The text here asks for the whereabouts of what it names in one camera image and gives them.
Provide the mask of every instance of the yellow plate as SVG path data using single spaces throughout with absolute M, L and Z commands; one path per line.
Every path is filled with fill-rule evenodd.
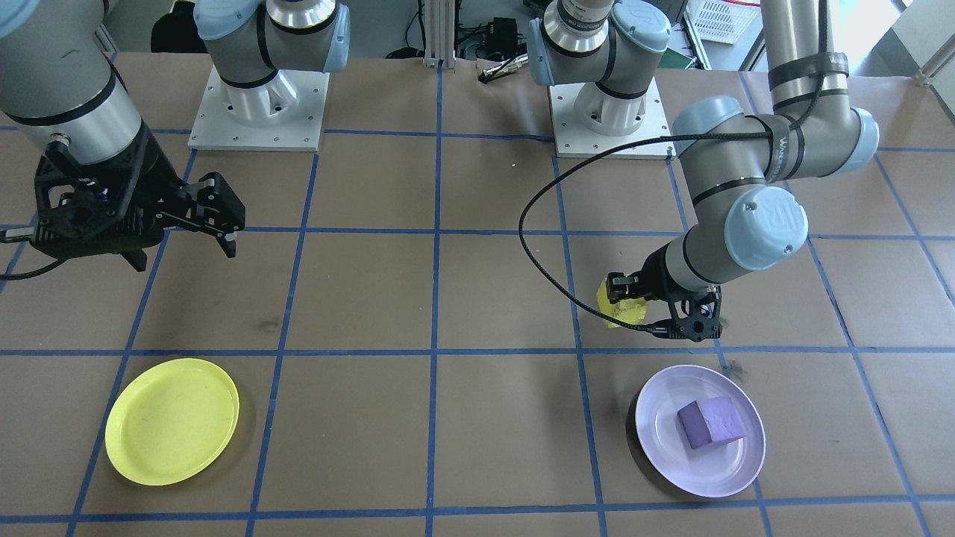
M 141 484 L 170 484 L 211 464 L 239 420 L 236 385 L 212 362 L 171 360 L 133 380 L 106 420 L 106 454 Z

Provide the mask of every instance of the light blue joint cap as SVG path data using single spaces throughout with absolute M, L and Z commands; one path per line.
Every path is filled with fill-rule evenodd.
M 623 37 L 655 54 L 667 51 L 669 19 L 644 0 L 623 0 L 613 6 L 610 18 Z
M 853 108 L 852 110 L 859 116 L 859 124 L 861 125 L 859 141 L 856 142 L 856 148 L 852 150 L 849 160 L 833 173 L 858 170 L 871 161 L 872 156 L 879 149 L 879 124 L 876 123 L 876 119 L 872 117 L 872 114 L 869 114 L 868 110 L 861 108 Z
M 16 32 L 27 22 L 40 0 L 3 0 L 0 2 L 0 39 Z
M 199 37 L 215 41 L 236 31 L 252 18 L 261 0 L 199 0 L 192 12 Z
M 809 219 L 792 194 L 761 186 L 736 200 L 723 233 L 737 265 L 763 270 L 799 251 L 809 234 Z
M 345 4 L 338 5 L 338 21 L 335 22 L 335 34 L 331 37 L 329 57 L 325 60 L 323 73 L 340 73 L 345 71 L 349 62 L 349 47 L 351 44 L 351 14 Z
M 673 122 L 674 135 L 706 134 L 723 124 L 729 118 L 743 113 L 739 101 L 730 96 L 714 96 L 693 103 L 676 117 Z M 696 140 L 677 141 L 676 155 L 680 156 Z
M 554 74 L 547 60 L 547 45 L 543 42 L 540 19 L 530 22 L 527 35 L 527 64 L 531 68 L 531 76 L 541 86 L 553 86 Z

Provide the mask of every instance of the purple foam cube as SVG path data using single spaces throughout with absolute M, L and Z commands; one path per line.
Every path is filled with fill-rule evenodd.
M 697 399 L 677 412 L 690 447 L 725 445 L 746 436 L 743 422 L 729 397 Z

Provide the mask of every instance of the white mounting plate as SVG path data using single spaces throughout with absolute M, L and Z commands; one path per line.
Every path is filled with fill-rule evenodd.
M 595 133 L 577 121 L 574 116 L 574 100 L 577 99 L 577 94 L 583 86 L 583 84 L 563 84 L 548 88 L 558 157 L 585 159 L 617 145 L 670 134 L 667 114 L 663 110 L 663 103 L 660 102 L 660 90 L 657 89 L 655 78 L 650 81 L 650 86 L 647 88 L 647 110 L 644 112 L 643 124 L 633 134 L 620 137 Z M 672 143 L 654 143 L 618 151 L 607 158 L 665 159 L 668 154 L 676 154 Z
M 280 125 L 249 127 L 229 116 L 225 109 L 225 88 L 213 67 L 192 125 L 189 147 L 213 151 L 317 151 L 329 75 L 308 71 L 283 73 L 298 89 L 297 117 Z

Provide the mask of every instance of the black cable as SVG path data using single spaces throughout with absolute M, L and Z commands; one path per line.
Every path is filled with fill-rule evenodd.
M 43 274 L 46 274 L 60 265 L 63 265 L 64 263 L 66 263 L 65 259 L 57 259 L 43 268 L 31 270 L 30 272 L 22 272 L 20 274 L 0 274 L 0 282 L 15 282 L 19 280 L 35 278 L 36 276 L 42 276 Z
M 768 137 L 770 137 L 771 135 L 772 135 L 772 134 L 769 133 L 769 132 L 761 132 L 761 133 L 741 133 L 741 134 L 672 135 L 672 136 L 663 136 L 663 137 L 658 137 L 658 138 L 651 138 L 651 139 L 649 139 L 649 140 L 632 141 L 632 142 L 630 142 L 630 143 L 625 143 L 625 144 L 623 144 L 623 145 L 618 145 L 617 147 L 612 147 L 612 148 L 610 148 L 610 149 L 607 149 L 607 150 L 604 151 L 603 153 L 598 153 L 597 155 L 594 155 L 593 157 L 590 157 L 589 159 L 587 159 L 587 160 L 585 160 L 585 161 L 583 161 L 583 162 L 579 162 L 579 163 L 576 164 L 574 167 L 572 167 L 572 168 L 570 168 L 569 170 L 563 172 L 557 179 L 555 179 L 554 181 L 551 181 L 550 183 L 548 183 L 547 185 L 545 185 L 544 188 L 542 188 L 541 190 L 539 190 L 538 193 L 535 194 L 534 197 L 531 198 L 531 200 L 530 200 L 529 202 L 527 202 L 527 205 L 524 207 L 524 210 L 520 212 L 520 219 L 518 219 L 518 237 L 520 238 L 520 246 L 521 246 L 522 248 L 524 248 L 524 253 L 527 254 L 527 258 L 530 259 L 530 260 L 531 260 L 531 263 L 534 264 L 534 267 L 536 267 L 537 270 L 538 270 L 541 274 L 543 274 L 543 277 L 544 277 L 544 278 L 547 278 L 547 281 L 549 281 L 549 282 L 551 283 L 551 285 L 553 285 L 555 288 L 557 288 L 558 291 L 560 291 L 560 292 L 561 292 L 564 296 L 566 296 L 571 302 L 573 302 L 574 304 L 576 304 L 577 306 L 579 306 L 579 307 L 580 307 L 581 309 L 583 309 L 584 311 L 586 311 L 586 312 L 588 312 L 588 313 L 590 313 L 590 314 L 592 314 L 592 315 L 596 315 L 596 316 L 602 318 L 604 321 L 611 322 L 611 323 L 613 323 L 613 324 L 615 324 L 615 325 L 618 325 L 618 326 L 621 326 L 621 327 L 624 327 L 624 328 L 628 328 L 628 329 L 631 329 L 631 330 L 635 330 L 635 331 L 637 331 L 637 332 L 651 332 L 651 331 L 653 331 L 653 327 L 652 327 L 651 325 L 633 325 L 633 324 L 630 324 L 630 323 L 626 323 L 626 322 L 624 322 L 624 321 L 621 321 L 620 319 L 617 319 L 617 318 L 615 318 L 615 317 L 611 317 L 610 315 L 606 315 L 606 314 L 604 314 L 602 311 L 595 310 L 594 308 L 591 308 L 590 306 L 587 306 L 584 302 L 582 302 L 582 301 L 579 300 L 576 296 L 574 296 L 569 290 L 565 289 L 565 288 L 560 284 L 560 282 L 558 282 L 558 281 L 554 278 L 554 276 L 551 276 L 551 275 L 550 275 L 550 272 L 547 272 L 547 270 L 543 267 L 543 265 L 541 265 L 541 262 L 538 261 L 538 259 L 537 259 L 536 257 L 534 257 L 534 254 L 531 253 L 531 248 L 527 245 L 527 240 L 526 240 L 526 238 L 524 237 L 524 220 L 527 218 L 527 213 L 530 212 L 531 207 L 533 207 L 534 204 L 535 204 L 540 198 L 542 198 L 544 194 L 546 194 L 547 192 L 549 192 L 551 188 L 557 186 L 560 182 L 562 182 L 563 180 L 567 179 L 568 177 L 570 177 L 571 175 L 573 175 L 575 172 L 577 172 L 578 170 L 580 170 L 580 169 L 583 168 L 584 166 L 590 165 L 591 163 L 596 162 L 596 161 L 598 161 L 598 160 L 600 160 L 600 159 L 602 159 L 602 158 L 604 158 L 604 157 L 606 157 L 606 156 L 608 156 L 608 155 L 612 155 L 612 154 L 614 154 L 614 153 L 616 153 L 616 152 L 618 152 L 618 151 L 623 151 L 623 150 L 625 150 L 625 149 L 632 149 L 632 148 L 634 148 L 634 147 L 640 147 L 640 146 L 642 146 L 642 145 L 650 145 L 650 144 L 653 144 L 653 143 L 664 143 L 664 142 L 672 142 L 672 141 L 689 141 L 689 140 L 725 140 L 725 141 L 731 141 L 731 140 L 758 140 L 758 139 L 762 139 L 762 138 L 768 138 Z
M 487 28 L 479 28 L 478 30 L 475 30 L 475 31 L 473 31 L 473 32 L 466 33 L 466 34 L 465 34 L 463 37 L 461 37 L 459 40 L 455 41 L 455 46 L 460 45 L 461 43 L 467 41 L 468 39 L 474 37 L 475 35 L 483 35 L 483 34 L 487 34 L 487 33 L 488 33 L 488 29 L 487 29 Z
M 829 1 L 828 0 L 819 0 L 819 16 L 818 21 L 819 25 L 819 44 L 818 44 L 818 53 L 824 54 L 829 48 Z M 789 130 L 795 131 L 795 129 L 802 126 L 806 122 L 806 119 L 816 110 L 816 105 L 819 103 L 819 98 L 822 97 L 822 86 L 825 84 L 826 76 L 828 73 L 819 73 L 817 76 L 819 80 L 816 82 L 816 90 L 813 91 L 813 99 L 809 101 L 809 106 L 806 108 L 806 111 L 802 113 L 802 116 L 799 116 L 799 119 L 790 124 Z
M 411 31 L 412 24 L 414 24 L 414 18 L 417 17 L 417 16 L 419 16 L 420 14 L 421 14 L 421 10 L 418 10 L 418 12 L 416 12 L 415 14 L 413 14 L 413 15 L 412 15 L 412 18 L 408 20 L 408 26 L 405 27 L 405 46 L 408 47 L 408 48 L 411 48 L 411 46 L 412 46 L 412 44 L 408 42 L 408 32 Z
M 418 27 L 421 28 L 421 50 L 428 50 L 428 40 L 424 36 L 424 0 L 418 0 Z
M 823 53 L 826 52 L 826 50 L 828 49 L 828 46 L 829 46 L 829 35 L 828 35 L 828 31 L 829 31 L 829 28 L 828 28 L 828 26 L 829 26 L 829 2 L 828 2 L 828 0 L 819 0 L 818 25 L 819 25 L 819 45 L 818 45 L 818 51 L 819 51 L 820 54 L 823 54 Z M 823 86 L 823 83 L 825 82 L 825 77 L 826 77 L 826 75 L 827 75 L 826 73 L 820 73 L 820 74 L 818 74 L 819 80 L 818 80 L 818 83 L 817 83 L 817 86 L 816 86 L 816 90 L 815 90 L 814 93 L 813 93 L 813 99 L 812 99 L 812 101 L 810 102 L 809 107 L 808 107 L 808 108 L 806 109 L 806 111 L 802 114 L 802 116 L 800 116 L 799 119 L 797 119 L 796 121 L 790 123 L 790 130 L 795 130 L 795 129 L 799 128 L 800 126 L 802 126 L 802 124 L 805 122 L 806 118 L 808 118 L 808 117 L 813 113 L 813 111 L 816 109 L 816 105 L 817 105 L 817 103 L 818 103 L 819 97 L 820 97 L 820 95 L 822 94 L 822 86 Z M 540 198 L 543 197 L 544 194 L 546 194 L 547 192 L 550 191 L 551 188 L 553 188 L 554 186 L 557 186 L 557 185 L 560 184 L 563 180 L 567 179 L 568 177 L 570 177 L 572 174 L 574 174 L 575 172 L 577 172 L 577 171 L 580 170 L 581 168 L 583 168 L 583 167 L 585 167 L 585 166 L 587 166 L 587 165 L 590 165 L 591 163 L 593 163 L 593 162 L 595 162 L 595 161 L 598 161 L 598 160 L 600 160 L 600 159 L 603 159 L 604 157 L 607 157 L 608 155 L 612 155 L 612 154 L 614 154 L 614 153 L 616 153 L 616 152 L 618 152 L 618 151 L 623 151 L 623 150 L 625 150 L 625 149 L 632 149 L 632 148 L 634 148 L 634 147 L 640 147 L 640 146 L 643 146 L 643 145 L 650 145 L 650 144 L 653 144 L 653 143 L 664 143 L 664 142 L 671 142 L 671 141 L 684 141 L 684 140 L 687 140 L 687 141 L 689 141 L 689 140 L 726 140 L 726 141 L 729 141 L 729 140 L 758 140 L 758 139 L 761 139 L 761 138 L 768 138 L 768 139 L 770 139 L 771 137 L 772 137 L 772 133 L 770 133 L 770 132 L 768 132 L 768 131 L 767 131 L 767 132 L 761 132 L 761 133 L 740 133 L 740 134 L 672 135 L 672 136 L 658 137 L 658 138 L 649 139 L 649 140 L 638 140 L 638 141 L 634 141 L 634 142 L 631 142 L 631 143 L 625 143 L 625 144 L 623 144 L 623 145 L 618 145 L 618 146 L 616 146 L 616 147 L 611 147 L 610 149 L 607 149 L 606 151 L 604 151 L 604 152 L 602 152 L 602 153 L 598 153 L 597 155 L 594 155 L 593 157 L 590 157 L 590 158 L 588 158 L 588 159 L 585 160 L 585 161 L 579 162 L 579 163 L 576 164 L 574 167 L 572 167 L 572 168 L 570 168 L 569 170 L 563 172 L 557 179 L 555 179 L 554 181 L 551 181 L 550 183 L 548 183 L 547 185 L 545 185 L 544 188 L 542 188 L 541 190 L 539 190 L 538 193 L 535 194 L 534 197 L 531 198 L 531 200 L 530 200 L 529 202 L 527 202 L 527 205 L 524 206 L 524 210 L 520 213 L 520 218 L 518 219 L 518 238 L 520 238 L 520 246 L 523 248 L 524 253 L 527 255 L 527 258 L 530 259 L 530 260 L 531 260 L 531 263 L 534 264 L 534 267 L 537 268 L 537 270 L 538 270 L 541 274 L 543 274 L 543 277 L 544 277 L 544 278 L 547 278 L 547 281 L 549 281 L 549 282 L 551 283 L 551 285 L 553 285 L 555 288 L 557 288 L 558 291 L 560 291 L 565 297 L 567 297 L 571 302 L 573 302 L 575 305 L 577 305 L 578 307 L 580 307 L 582 310 L 584 310 L 584 311 L 586 311 L 586 312 L 588 312 L 588 313 L 590 313 L 590 314 L 592 314 L 592 315 L 595 315 L 595 316 L 597 316 L 597 317 L 600 317 L 600 318 L 603 319 L 604 321 L 613 323 L 613 324 L 615 324 L 615 325 L 617 325 L 617 326 L 620 326 L 620 327 L 623 327 L 623 328 L 631 329 L 631 330 L 637 331 L 637 332 L 652 332 L 652 331 L 653 331 L 652 325 L 634 325 L 634 324 L 626 323 L 626 322 L 624 322 L 624 321 L 621 321 L 620 319 L 617 319 L 617 318 L 615 318 L 615 317 L 611 317 L 610 315 L 604 314 L 602 311 L 595 310 L 594 308 L 591 308 L 590 306 L 587 306 L 584 302 L 582 302 L 580 299 L 578 299 L 576 296 L 574 296 L 573 293 L 571 293 L 569 290 L 565 289 L 565 288 L 560 284 L 560 282 L 558 282 L 553 276 L 551 276 L 550 273 L 547 272 L 547 270 L 543 267 L 543 265 L 541 265 L 541 262 L 538 261 L 538 259 L 537 259 L 536 257 L 534 257 L 534 254 L 531 253 L 530 247 L 527 245 L 527 240 L 526 240 L 526 238 L 524 237 L 524 220 L 527 218 L 527 213 L 531 210 L 531 208 L 534 206 L 534 204 L 535 204 Z

